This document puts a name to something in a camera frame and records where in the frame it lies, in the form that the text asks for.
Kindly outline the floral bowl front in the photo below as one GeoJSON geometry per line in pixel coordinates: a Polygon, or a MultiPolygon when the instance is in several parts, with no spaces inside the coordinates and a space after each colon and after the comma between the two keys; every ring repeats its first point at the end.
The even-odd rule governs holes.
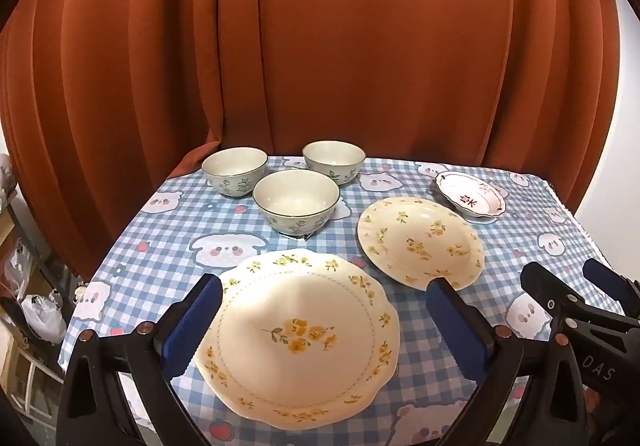
{"type": "Polygon", "coordinates": [[[271,173],[253,190],[254,203],[269,226],[282,235],[296,238],[322,229],[340,195],[334,180],[318,172],[299,169],[271,173]]]}

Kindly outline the floral bowl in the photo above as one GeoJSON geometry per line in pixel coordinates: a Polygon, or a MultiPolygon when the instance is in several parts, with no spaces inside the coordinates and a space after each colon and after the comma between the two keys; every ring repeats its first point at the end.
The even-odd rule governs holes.
{"type": "Polygon", "coordinates": [[[318,172],[299,169],[271,173],[253,190],[254,203],[269,226],[282,235],[296,238],[322,229],[340,195],[334,180],[318,172]]]}
{"type": "Polygon", "coordinates": [[[326,175],[338,186],[343,186],[358,175],[367,155],[351,143],[318,140],[303,148],[303,157],[308,169],[326,175]]]}
{"type": "Polygon", "coordinates": [[[201,165],[208,184],[218,194],[231,198],[249,195],[265,174],[268,154],[253,147],[217,151],[201,165]]]}

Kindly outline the white plastic bag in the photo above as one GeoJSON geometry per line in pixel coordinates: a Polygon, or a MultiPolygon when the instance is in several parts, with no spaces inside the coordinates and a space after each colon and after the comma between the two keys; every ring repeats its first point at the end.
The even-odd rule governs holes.
{"type": "Polygon", "coordinates": [[[55,302],[40,294],[26,294],[21,302],[21,309],[29,329],[39,339],[54,345],[63,341],[66,323],[55,302]]]}

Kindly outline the orange curtain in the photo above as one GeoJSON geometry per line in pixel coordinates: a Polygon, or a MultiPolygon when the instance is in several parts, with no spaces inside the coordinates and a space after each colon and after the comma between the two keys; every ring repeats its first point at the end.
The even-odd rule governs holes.
{"type": "Polygon", "coordinates": [[[16,0],[1,122],[51,249],[90,278],[213,151],[349,140],[548,180],[576,209],[620,68],[615,0],[16,0]]]}

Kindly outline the large scalloped yellow-flower plate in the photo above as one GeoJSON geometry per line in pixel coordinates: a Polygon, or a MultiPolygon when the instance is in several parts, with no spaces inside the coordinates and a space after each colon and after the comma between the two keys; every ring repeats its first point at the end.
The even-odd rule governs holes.
{"type": "Polygon", "coordinates": [[[365,410],[393,377],[397,310],[355,264],[269,252],[220,281],[221,306],[194,362],[235,414],[287,431],[327,426],[365,410]]]}

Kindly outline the round yellow-flower deep plate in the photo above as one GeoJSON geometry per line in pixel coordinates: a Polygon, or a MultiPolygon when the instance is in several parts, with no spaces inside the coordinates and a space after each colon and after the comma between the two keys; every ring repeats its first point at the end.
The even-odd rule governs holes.
{"type": "Polygon", "coordinates": [[[477,231],[457,213],[423,198],[390,197],[370,204],[360,215],[357,237],[382,273],[416,290],[435,278],[461,290],[485,268],[477,231]]]}

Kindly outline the small red-pattern white plate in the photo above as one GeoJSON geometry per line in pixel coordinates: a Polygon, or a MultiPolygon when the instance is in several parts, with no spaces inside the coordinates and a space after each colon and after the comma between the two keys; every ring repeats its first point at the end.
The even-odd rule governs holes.
{"type": "Polygon", "coordinates": [[[495,186],[470,174],[444,171],[435,177],[438,191],[472,218],[498,218],[506,213],[506,198],[495,186]]]}

